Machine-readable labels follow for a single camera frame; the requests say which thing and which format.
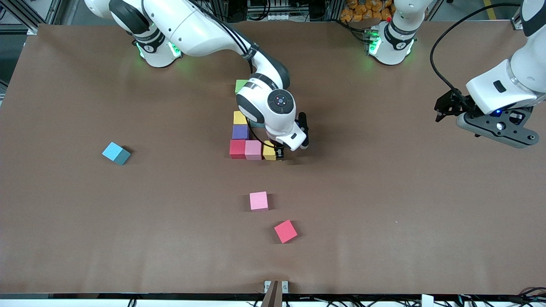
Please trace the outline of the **pink foam block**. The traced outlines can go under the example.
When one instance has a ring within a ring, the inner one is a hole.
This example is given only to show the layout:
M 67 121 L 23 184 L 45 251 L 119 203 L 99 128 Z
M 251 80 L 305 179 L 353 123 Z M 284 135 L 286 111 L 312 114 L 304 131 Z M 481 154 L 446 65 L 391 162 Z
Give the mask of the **pink foam block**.
M 269 204 L 267 198 L 267 192 L 253 192 L 249 194 L 250 209 L 252 212 L 268 211 Z
M 262 143 L 259 140 L 246 140 L 244 157 L 247 160 L 262 160 Z

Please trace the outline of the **red foam block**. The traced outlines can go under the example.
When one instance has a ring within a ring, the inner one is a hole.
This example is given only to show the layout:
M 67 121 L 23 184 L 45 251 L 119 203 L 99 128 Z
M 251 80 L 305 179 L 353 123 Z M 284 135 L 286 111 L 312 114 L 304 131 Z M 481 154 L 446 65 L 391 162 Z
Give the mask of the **red foam block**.
M 229 155 L 231 159 L 246 159 L 246 142 L 245 139 L 230 140 Z
M 298 237 L 295 221 L 285 220 L 273 227 L 279 243 L 289 243 Z

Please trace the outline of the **white power strip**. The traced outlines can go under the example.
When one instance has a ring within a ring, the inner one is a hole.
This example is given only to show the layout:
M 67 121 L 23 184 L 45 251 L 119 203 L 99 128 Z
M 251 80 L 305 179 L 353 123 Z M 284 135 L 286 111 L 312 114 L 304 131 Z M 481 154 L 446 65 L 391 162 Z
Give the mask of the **white power strip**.
M 247 20 L 287 21 L 299 12 L 294 0 L 246 0 Z

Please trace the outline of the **pile of orange snack bags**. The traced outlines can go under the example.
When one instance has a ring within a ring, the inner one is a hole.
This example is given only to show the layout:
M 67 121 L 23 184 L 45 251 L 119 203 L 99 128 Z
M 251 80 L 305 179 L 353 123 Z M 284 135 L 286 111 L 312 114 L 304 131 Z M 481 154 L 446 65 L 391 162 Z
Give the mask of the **pile of orange snack bags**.
M 343 23 L 358 23 L 366 19 L 390 21 L 394 12 L 394 0 L 346 0 L 339 20 Z

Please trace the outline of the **grey metal mount bracket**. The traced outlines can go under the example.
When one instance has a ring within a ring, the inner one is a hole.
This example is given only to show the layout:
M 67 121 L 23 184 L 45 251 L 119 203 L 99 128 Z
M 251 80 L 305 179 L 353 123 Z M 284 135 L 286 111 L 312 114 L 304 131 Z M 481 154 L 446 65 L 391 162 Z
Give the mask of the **grey metal mount bracket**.
M 288 281 L 279 281 L 277 283 L 278 283 L 278 288 L 281 288 L 283 294 L 289 294 L 289 282 Z M 271 280 L 266 280 L 263 283 L 263 285 L 264 285 L 263 293 L 264 294 L 267 292 L 267 290 L 269 289 L 271 284 L 272 284 Z

